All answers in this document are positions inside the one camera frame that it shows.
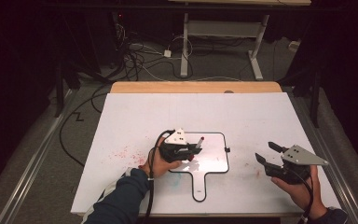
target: wooden table edge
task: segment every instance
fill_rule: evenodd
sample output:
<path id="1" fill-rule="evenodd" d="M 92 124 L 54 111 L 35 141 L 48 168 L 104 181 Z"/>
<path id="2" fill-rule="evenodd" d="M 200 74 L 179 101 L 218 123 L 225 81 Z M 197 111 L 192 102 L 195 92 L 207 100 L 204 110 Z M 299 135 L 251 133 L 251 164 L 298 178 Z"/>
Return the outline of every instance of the wooden table edge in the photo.
<path id="1" fill-rule="evenodd" d="M 277 82 L 116 82 L 111 93 L 261 93 L 282 92 Z"/>

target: wire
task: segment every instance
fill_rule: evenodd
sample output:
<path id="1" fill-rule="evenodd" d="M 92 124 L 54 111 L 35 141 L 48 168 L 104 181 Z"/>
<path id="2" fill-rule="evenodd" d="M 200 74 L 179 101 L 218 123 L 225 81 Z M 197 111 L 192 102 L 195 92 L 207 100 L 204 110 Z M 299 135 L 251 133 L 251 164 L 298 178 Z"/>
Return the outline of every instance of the wire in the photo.
<path id="1" fill-rule="evenodd" d="M 100 96 L 104 96 L 106 95 L 106 93 L 102 93 L 102 94 L 98 94 L 98 95 L 94 95 L 92 97 L 90 97 L 89 99 L 87 99 L 86 101 L 84 101 L 83 103 L 81 103 L 75 110 L 72 111 L 72 113 L 65 119 L 65 121 L 63 122 L 61 128 L 60 128 L 60 134 L 59 134 L 59 137 L 60 137 L 60 144 L 61 144 L 61 147 L 62 147 L 62 150 L 65 152 L 65 154 L 71 158 L 72 160 L 74 160 L 75 162 L 77 162 L 79 165 L 83 166 L 84 167 L 84 163 L 81 162 L 80 160 L 78 160 L 77 158 L 75 158 L 73 155 L 71 155 L 71 153 L 69 153 L 69 151 L 65 148 L 64 144 L 63 144 L 63 141 L 62 141 L 62 130 L 63 130 L 63 127 L 65 126 L 66 122 L 69 120 L 69 118 L 71 118 L 72 115 L 74 114 L 78 114 L 78 112 L 76 112 L 82 105 L 84 105 L 86 102 L 88 101 L 91 101 L 92 99 L 96 98 L 96 97 L 100 97 Z"/>
<path id="2" fill-rule="evenodd" d="M 159 80 L 159 81 L 169 81 L 169 80 L 165 80 L 165 79 L 162 79 L 162 78 L 159 78 L 159 77 L 155 77 L 153 74 L 151 74 L 150 72 L 149 72 L 149 70 L 147 70 L 147 68 L 145 68 L 145 67 L 143 67 L 143 69 L 151 76 L 151 77 L 153 77 L 154 79 L 156 79 L 156 80 Z"/>
<path id="3" fill-rule="evenodd" d="M 191 80 L 191 81 L 202 81 L 202 80 L 214 79 L 214 78 L 226 78 L 226 79 L 231 79 L 231 80 L 235 80 L 235 81 L 242 81 L 242 80 L 234 78 L 234 77 L 205 77 L 205 78 L 195 79 L 195 80 Z"/>
<path id="4" fill-rule="evenodd" d="M 100 91 L 101 89 L 103 89 L 104 87 L 106 87 L 106 86 L 111 86 L 110 84 L 103 84 L 102 86 L 100 86 L 92 95 L 91 95 L 91 105 L 92 105 L 92 107 L 98 112 L 98 113 L 103 113 L 103 111 L 102 110 L 99 110 L 96 106 L 95 106 L 95 104 L 94 104 L 94 101 L 93 101 L 93 99 L 94 99 L 94 96 L 95 96 L 95 94 L 97 94 L 97 92 L 98 91 Z"/>
<path id="5" fill-rule="evenodd" d="M 122 39 L 120 46 L 118 46 L 119 48 L 121 48 L 121 46 L 124 44 L 124 40 L 126 38 L 126 30 L 124 29 L 124 27 L 122 25 L 120 25 L 118 23 L 116 24 L 116 26 L 118 26 L 118 28 L 120 28 L 120 31 L 119 31 L 119 34 L 118 34 L 117 38 Z"/>
<path id="6" fill-rule="evenodd" d="M 172 43 L 173 43 L 173 41 L 175 41 L 175 40 L 177 40 L 177 39 L 180 39 L 180 38 L 184 39 L 185 41 L 188 42 L 188 44 L 190 44 L 190 53 L 187 54 L 187 57 L 188 57 L 188 56 L 190 56 L 191 53 L 193 52 L 193 45 L 191 44 L 190 40 L 188 40 L 187 38 L 184 38 L 183 36 L 179 35 L 179 36 L 177 36 L 176 38 L 174 38 L 174 39 L 172 40 Z"/>
<path id="7" fill-rule="evenodd" d="M 229 48 L 229 47 L 237 47 L 239 45 L 241 45 L 243 43 L 243 41 L 246 39 L 246 38 L 230 38 L 230 39 L 220 39 L 220 40 L 212 40 L 211 38 L 209 38 L 209 36 L 207 36 L 207 38 L 201 38 L 201 37 L 198 37 L 198 36 L 195 36 L 195 35 L 189 35 L 188 37 L 191 37 L 191 38 L 195 38 L 195 39 L 198 39 L 200 40 L 200 42 L 202 43 L 203 42 L 207 42 L 209 44 L 209 46 L 207 45 L 197 45 L 195 44 L 195 40 L 191 40 L 192 41 L 192 54 L 193 55 L 196 55 L 196 56 L 207 56 L 211 53 L 213 53 L 216 49 L 226 49 L 226 48 Z M 199 54 L 199 53 L 196 53 L 196 48 L 202 48 L 202 49 L 205 49 L 205 48 L 211 48 L 209 49 L 208 52 L 206 53 L 203 53 L 203 54 Z"/>
<path id="8" fill-rule="evenodd" d="M 310 194 L 310 202 L 308 204 L 308 207 L 305 209 L 303 215 L 301 216 L 301 219 L 297 222 L 297 224 L 303 224 L 303 223 L 306 223 L 305 220 L 308 219 L 308 216 L 310 215 L 310 209 L 312 208 L 312 204 L 313 204 L 313 180 L 312 180 L 312 176 L 310 175 L 310 183 L 311 183 L 311 187 L 310 187 L 310 185 L 307 183 L 307 181 L 305 181 L 303 178 L 301 178 L 301 176 L 298 175 L 296 172 L 292 171 L 291 169 L 287 169 L 287 170 L 290 173 L 292 173 L 295 176 L 297 176 L 301 180 L 301 182 L 307 188 L 308 193 Z"/>
<path id="9" fill-rule="evenodd" d="M 156 53 L 156 54 L 162 55 L 162 53 L 158 52 L 156 49 L 153 49 L 153 48 L 148 47 L 148 46 L 143 45 L 143 44 L 142 44 L 142 45 L 141 45 L 141 44 L 130 44 L 130 46 L 131 46 L 131 45 L 142 46 L 140 49 L 138 49 L 138 50 L 136 50 L 136 51 L 139 51 L 139 50 L 141 50 L 141 49 L 143 49 L 143 48 L 147 48 L 147 49 L 152 49 L 152 50 L 153 50 L 153 51 L 151 51 L 151 52 L 142 51 L 142 53 Z"/>
<path id="10" fill-rule="evenodd" d="M 150 196 L 149 196 L 149 204 L 147 206 L 147 210 L 146 210 L 146 214 L 145 214 L 145 218 L 144 218 L 144 221 L 143 223 L 145 224 L 147 222 L 147 220 L 149 219 L 150 217 L 150 212 L 152 210 L 152 206 L 153 206 L 153 198 L 154 198 L 154 171 L 153 171 L 153 165 L 154 165 L 154 158 L 155 158 L 155 155 L 156 155 L 156 150 L 158 149 L 158 142 L 159 142 L 159 139 L 166 133 L 169 133 L 169 134 L 172 134 L 174 131 L 164 131 L 163 133 L 161 133 L 159 135 L 159 137 L 157 138 L 157 141 L 156 141 L 156 144 L 155 146 L 150 149 L 153 150 L 152 151 L 152 161 L 149 162 L 149 170 L 150 170 L 150 174 L 149 174 L 149 187 L 150 187 Z M 149 151 L 149 154 L 147 155 L 147 161 L 149 161 L 149 156 L 150 156 L 150 151 Z"/>

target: gray carpet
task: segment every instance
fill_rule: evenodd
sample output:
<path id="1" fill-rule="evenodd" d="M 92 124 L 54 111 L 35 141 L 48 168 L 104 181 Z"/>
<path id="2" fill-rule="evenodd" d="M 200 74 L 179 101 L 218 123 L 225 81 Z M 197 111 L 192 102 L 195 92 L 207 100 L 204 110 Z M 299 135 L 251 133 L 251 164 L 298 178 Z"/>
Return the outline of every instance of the gray carpet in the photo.
<path id="1" fill-rule="evenodd" d="M 193 55 L 190 56 L 193 69 L 193 76 L 190 80 L 208 78 L 205 81 L 234 81 L 229 78 L 235 78 L 243 81 L 255 81 L 245 53 L 253 47 L 252 40 L 246 39 L 237 47 L 220 45 L 221 49 L 216 48 L 212 52 L 210 45 L 201 44 L 204 47 L 195 47 Z M 278 80 L 286 74 L 295 55 L 287 49 L 288 44 L 289 41 L 286 39 L 277 43 L 262 44 L 257 59 L 266 81 Z M 147 46 L 153 48 L 149 49 L 151 51 L 156 49 L 162 52 L 166 49 L 154 43 L 147 43 Z M 198 54 L 205 53 L 209 54 L 198 56 Z M 144 53 L 142 55 L 147 61 L 158 57 Z M 164 61 L 172 62 L 175 74 L 179 75 L 179 61 Z M 145 63 L 144 67 L 155 63 Z M 103 69 L 106 74 L 110 71 L 107 67 Z M 148 68 L 148 72 L 141 71 L 139 80 L 156 81 L 156 78 L 180 80 L 173 76 L 172 65 L 169 63 L 156 64 Z M 82 167 L 64 153 L 59 138 L 60 128 L 67 115 L 89 99 L 101 86 L 100 83 L 90 80 L 85 75 L 80 75 L 80 78 L 81 88 L 78 91 L 68 91 L 65 109 L 59 119 L 54 118 L 56 108 L 54 102 L 56 100 L 54 98 L 55 93 L 51 94 L 50 107 L 23 137 L 21 144 L 0 176 L 1 215 L 33 156 L 42 155 L 43 162 L 40 167 L 30 166 L 34 168 L 34 178 L 27 185 L 30 187 L 29 190 L 26 190 L 22 195 L 16 194 L 20 195 L 19 198 L 15 199 L 20 206 L 18 206 L 18 210 L 13 210 L 13 216 L 11 216 L 9 222 L 79 223 L 81 221 L 81 217 L 70 214 L 70 209 L 82 174 Z M 106 86 L 99 93 L 108 92 L 109 89 L 110 87 Z M 290 88 L 284 90 L 290 94 Z M 94 100 L 97 109 L 103 108 L 103 100 L 103 96 Z M 350 214 L 348 223 L 358 223 L 358 156 L 334 116 L 334 111 L 331 110 L 324 92 L 321 92 L 318 111 L 319 129 L 312 126 L 308 116 L 310 100 L 307 97 L 295 98 L 293 96 L 291 96 L 291 100 L 315 151 L 321 156 L 326 155 L 333 158 L 334 167 L 326 168 L 325 171 L 332 185 L 338 186 L 335 188 L 337 197 L 341 206 L 348 210 Z M 74 157 L 84 163 L 90 150 L 100 113 L 92 107 L 90 102 L 82 105 L 76 112 L 79 112 L 79 117 L 72 115 L 62 128 L 62 142 Z M 54 124 L 58 124 L 58 126 L 50 130 L 50 127 Z M 45 139 L 49 133 L 51 133 L 51 138 Z M 284 224 L 296 222 L 297 217 L 282 218 Z"/>

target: cable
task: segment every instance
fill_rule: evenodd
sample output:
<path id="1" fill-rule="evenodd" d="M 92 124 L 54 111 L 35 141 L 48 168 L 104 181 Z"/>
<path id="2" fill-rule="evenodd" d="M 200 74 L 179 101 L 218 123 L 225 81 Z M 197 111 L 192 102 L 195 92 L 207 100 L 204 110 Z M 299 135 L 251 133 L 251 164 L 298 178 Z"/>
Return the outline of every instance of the cable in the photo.
<path id="1" fill-rule="evenodd" d="M 127 74 L 127 79 L 130 80 L 131 77 L 136 77 L 135 81 L 138 81 L 138 79 L 139 79 L 138 68 L 139 68 L 139 69 L 142 68 L 141 65 L 142 65 L 142 63 L 144 63 L 144 62 L 138 60 L 137 57 L 135 57 L 135 56 L 140 56 L 140 57 L 142 57 L 142 60 L 144 60 L 144 57 L 141 56 L 141 55 L 139 55 L 139 54 L 136 54 L 136 53 L 135 53 L 135 56 L 132 55 L 131 53 L 128 53 L 126 56 L 128 57 L 128 58 L 126 58 L 127 62 L 128 62 L 128 61 L 132 62 L 132 67 L 129 67 L 129 66 L 127 66 L 127 65 L 125 66 L 125 71 L 126 71 L 126 74 Z M 131 72 L 133 69 L 135 70 L 135 75 L 130 77 L 129 74 L 130 74 L 130 72 Z"/>
<path id="2" fill-rule="evenodd" d="M 140 51 L 141 49 L 143 48 L 147 48 L 147 49 L 152 49 L 153 51 L 152 52 L 148 52 L 148 51 L 141 51 L 142 53 L 155 53 L 155 54 L 159 54 L 159 55 L 162 55 L 162 53 L 158 52 L 156 49 L 153 49 L 151 47 L 148 47 L 146 45 L 140 45 L 140 44 L 131 44 L 131 45 L 135 45 L 135 46 L 142 46 L 140 49 L 137 49 L 136 51 Z"/>
<path id="3" fill-rule="evenodd" d="M 92 95 L 91 95 L 91 105 L 92 105 L 92 107 L 98 112 L 98 113 L 103 113 L 103 111 L 101 111 L 101 110 L 99 110 L 99 109 L 97 109 L 97 107 L 95 106 L 95 104 L 94 104 L 94 101 L 93 101 L 93 99 L 94 99 L 94 96 L 95 96 L 95 94 L 97 94 L 97 92 L 98 91 L 100 91 L 101 89 L 103 89 L 104 87 L 106 87 L 106 86 L 111 86 L 110 84 L 103 84 L 102 86 L 100 86 Z"/>
<path id="4" fill-rule="evenodd" d="M 159 80 L 159 81 L 169 81 L 169 80 L 165 80 L 165 79 L 162 79 L 162 78 L 159 78 L 159 77 L 155 77 L 153 74 L 151 74 L 149 72 L 149 70 L 147 70 L 147 68 L 143 67 L 143 69 L 153 78 L 155 78 L 156 80 Z"/>
<path id="5" fill-rule="evenodd" d="M 195 79 L 195 80 L 191 80 L 191 81 L 202 81 L 202 80 L 214 79 L 214 78 L 226 78 L 226 79 L 231 79 L 231 80 L 235 80 L 235 81 L 242 81 L 242 80 L 234 78 L 234 77 L 205 77 L 205 78 Z"/>
<path id="6" fill-rule="evenodd" d="M 310 185 L 307 183 L 307 181 L 305 181 L 303 178 L 301 178 L 301 176 L 299 176 L 296 172 L 294 172 L 294 171 L 292 171 L 290 169 L 287 169 L 287 171 L 289 171 L 290 173 L 292 173 L 295 176 L 297 176 L 301 180 L 301 182 L 303 182 L 304 186 L 308 190 L 308 193 L 310 194 L 310 202 L 308 204 L 308 207 L 304 210 L 304 213 L 301 216 L 301 219 L 297 222 L 297 224 L 307 223 L 308 216 L 310 215 L 310 209 L 312 208 L 312 204 L 313 204 L 313 180 L 312 180 L 312 176 L 310 175 L 310 183 L 311 183 L 311 187 L 310 187 Z"/>
<path id="7" fill-rule="evenodd" d="M 122 37 L 122 40 L 121 40 L 121 44 L 120 44 L 120 46 L 118 46 L 119 48 L 124 44 L 124 39 L 126 38 L 126 30 L 124 29 L 124 27 L 122 26 L 122 25 L 120 25 L 120 24 L 116 24 L 116 26 L 118 26 L 119 28 L 120 28 L 120 33 L 118 34 L 118 39 L 121 39 L 121 36 L 123 36 Z"/>
<path id="8" fill-rule="evenodd" d="M 63 141 L 62 141 L 62 129 L 63 127 L 65 126 L 66 122 L 68 121 L 69 118 L 71 118 L 71 115 L 73 114 L 80 114 L 79 112 L 76 112 L 78 110 L 78 108 L 80 108 L 82 105 L 84 105 L 86 102 L 88 101 L 91 101 L 92 99 L 96 98 L 96 97 L 100 97 L 100 96 L 104 96 L 106 95 L 106 93 L 102 93 L 102 94 L 98 94 L 98 95 L 95 95 L 95 96 L 92 96 L 90 97 L 89 99 L 87 99 L 86 101 L 84 101 L 83 103 L 81 103 L 75 110 L 72 111 L 72 113 L 65 119 L 65 121 L 63 122 L 61 128 L 60 128 L 60 134 L 59 134 L 59 137 L 60 137 L 60 144 L 61 144 L 61 147 L 62 147 L 62 150 L 65 152 L 65 154 L 67 156 L 69 156 L 72 160 L 74 160 L 75 162 L 77 162 L 79 165 L 83 166 L 84 167 L 84 163 L 81 162 L 80 160 L 78 160 L 77 158 L 75 158 L 74 156 L 72 156 L 69 151 L 65 148 L 65 146 L 63 145 Z"/>
<path id="9" fill-rule="evenodd" d="M 166 133 L 169 133 L 169 134 L 172 134 L 174 133 L 174 131 L 164 131 L 163 133 L 161 133 L 159 135 L 159 137 L 157 138 L 157 141 L 156 141 L 156 144 L 155 146 L 150 149 L 153 150 L 152 151 L 152 161 L 149 162 L 149 170 L 150 170 L 150 174 L 149 174 L 149 188 L 150 188 L 150 196 L 149 196 L 149 204 L 147 206 L 147 210 L 146 210 L 146 214 L 145 214 L 145 218 L 144 218 L 144 221 L 143 221 L 143 224 L 146 224 L 147 220 L 149 219 L 150 217 L 150 212 L 152 210 L 152 206 L 153 206 L 153 197 L 154 197 L 154 171 L 153 171 L 153 164 L 154 164 L 154 158 L 155 158 L 155 155 L 156 155 L 156 150 L 158 149 L 158 142 L 159 142 L 159 139 Z M 150 151 L 149 151 L 149 154 L 147 155 L 147 161 L 149 161 L 149 155 L 150 155 Z"/>
<path id="10" fill-rule="evenodd" d="M 190 44 L 190 53 L 187 54 L 187 57 L 188 57 L 188 56 L 190 56 L 191 53 L 193 52 L 193 45 L 191 44 L 190 40 L 188 40 L 187 38 L 184 38 L 183 36 L 179 35 L 179 36 L 177 36 L 176 38 L 174 38 L 171 43 L 173 44 L 173 41 L 175 41 L 175 40 L 177 40 L 177 39 L 180 39 L 180 38 L 184 39 L 185 41 L 187 41 L 187 42 Z"/>
<path id="11" fill-rule="evenodd" d="M 237 47 L 239 45 L 241 45 L 243 43 L 243 41 L 246 39 L 246 38 L 235 38 L 234 41 L 231 43 L 231 44 L 226 44 L 226 43 L 223 43 L 224 41 L 232 41 L 232 39 L 223 39 L 223 40 L 212 40 L 210 38 L 207 38 L 207 39 L 203 39 L 203 38 L 200 38 L 200 37 L 197 37 L 197 36 L 192 36 L 192 37 L 195 37 L 197 39 L 200 39 L 200 40 L 204 40 L 204 41 L 207 41 L 211 44 L 211 46 L 197 46 L 197 45 L 193 45 L 194 49 L 196 47 L 199 47 L 199 48 L 206 48 L 206 47 L 212 47 L 212 49 L 206 53 L 206 54 L 195 54 L 197 56 L 207 56 L 209 54 L 211 54 L 215 49 L 226 49 L 226 48 L 229 48 L 229 47 Z"/>

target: person's right hand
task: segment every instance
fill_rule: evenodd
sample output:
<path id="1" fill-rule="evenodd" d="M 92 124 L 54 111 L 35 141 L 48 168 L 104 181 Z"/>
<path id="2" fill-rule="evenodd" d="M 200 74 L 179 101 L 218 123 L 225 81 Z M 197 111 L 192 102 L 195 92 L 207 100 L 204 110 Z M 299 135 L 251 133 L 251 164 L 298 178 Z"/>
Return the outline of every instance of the person's right hand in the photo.
<path id="1" fill-rule="evenodd" d="M 312 188 L 311 178 L 313 181 L 313 204 L 310 209 L 310 218 L 314 220 L 327 212 L 327 208 L 322 203 L 321 183 L 319 182 L 318 167 L 316 165 L 310 167 L 310 178 L 307 180 L 307 183 Z M 307 209 L 308 204 L 310 203 L 310 194 L 303 184 L 289 185 L 277 177 L 272 177 L 271 181 L 280 189 L 283 189 L 288 193 L 298 207 L 303 210 Z"/>
<path id="2" fill-rule="evenodd" d="M 164 139 L 165 139 L 164 137 L 161 137 L 158 140 L 158 147 L 161 145 L 161 143 L 162 143 L 162 141 L 164 141 Z M 165 161 L 164 159 L 162 159 L 161 155 L 159 154 L 158 147 L 156 148 L 154 161 L 153 161 L 153 177 L 154 178 L 158 178 L 158 177 L 164 175 L 165 173 L 167 173 L 167 171 L 169 171 L 171 169 L 175 169 L 182 164 L 181 161 L 173 161 L 173 162 L 169 163 L 169 162 Z M 149 155 L 147 157 L 146 163 L 144 165 L 139 166 L 139 168 L 144 170 L 145 173 L 147 174 L 147 176 L 149 176 L 149 177 L 150 177 L 150 164 L 152 162 L 152 155 L 153 155 L 153 149 L 149 151 Z"/>

